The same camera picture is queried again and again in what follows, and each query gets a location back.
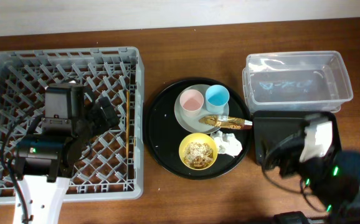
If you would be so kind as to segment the food scraps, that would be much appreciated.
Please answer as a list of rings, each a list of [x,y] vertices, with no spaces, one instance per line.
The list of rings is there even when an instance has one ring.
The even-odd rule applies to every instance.
[[[207,143],[191,142],[184,151],[184,162],[193,169],[203,169],[213,162],[213,149]]]

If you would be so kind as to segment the pink cup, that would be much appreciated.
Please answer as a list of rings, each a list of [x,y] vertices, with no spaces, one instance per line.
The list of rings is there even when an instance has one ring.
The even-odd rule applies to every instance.
[[[187,117],[197,116],[204,104],[204,97],[198,90],[185,90],[179,99],[183,113]]]

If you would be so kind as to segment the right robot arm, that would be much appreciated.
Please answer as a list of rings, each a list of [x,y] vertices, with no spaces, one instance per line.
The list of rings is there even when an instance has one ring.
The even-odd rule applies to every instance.
[[[299,175],[297,190],[270,183],[301,195],[323,223],[360,223],[360,153],[337,150],[330,121],[310,123],[274,146],[262,142],[262,173],[279,167],[281,177]]]

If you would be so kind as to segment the yellow bowl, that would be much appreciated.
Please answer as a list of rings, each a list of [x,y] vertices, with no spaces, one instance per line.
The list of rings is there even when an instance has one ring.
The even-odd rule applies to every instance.
[[[181,162],[193,170],[204,170],[212,166],[218,156],[214,140],[203,133],[186,136],[179,145]]]

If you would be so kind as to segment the blue cup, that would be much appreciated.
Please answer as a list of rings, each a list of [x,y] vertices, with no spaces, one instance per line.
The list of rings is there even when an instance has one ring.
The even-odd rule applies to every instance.
[[[230,94],[226,87],[222,85],[212,85],[206,90],[205,98],[207,110],[214,114],[220,114],[224,111]]]

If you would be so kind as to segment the wooden chopstick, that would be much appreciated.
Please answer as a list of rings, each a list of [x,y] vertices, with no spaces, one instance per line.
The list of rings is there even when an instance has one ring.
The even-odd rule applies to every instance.
[[[129,158],[130,146],[130,91],[126,92],[126,160]]]

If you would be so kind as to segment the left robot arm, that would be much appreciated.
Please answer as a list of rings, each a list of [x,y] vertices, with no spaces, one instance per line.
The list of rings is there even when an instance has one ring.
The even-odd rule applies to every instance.
[[[75,164],[86,158],[83,149],[120,122],[109,97],[96,98],[79,83],[49,85],[41,106],[44,113],[2,163],[16,191],[14,223],[57,223]]]

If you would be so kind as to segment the white napkin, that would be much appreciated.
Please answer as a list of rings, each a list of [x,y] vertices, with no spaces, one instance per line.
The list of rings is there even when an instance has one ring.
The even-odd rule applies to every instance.
[[[242,144],[233,133],[223,133],[217,131],[211,134],[219,154],[227,154],[229,156],[238,156],[242,151]]]

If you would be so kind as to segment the gold snack wrapper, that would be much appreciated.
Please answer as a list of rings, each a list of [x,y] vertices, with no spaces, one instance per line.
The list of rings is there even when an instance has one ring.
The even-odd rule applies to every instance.
[[[226,115],[207,115],[199,119],[199,122],[213,127],[236,130],[251,129],[253,126],[253,122],[249,120]]]

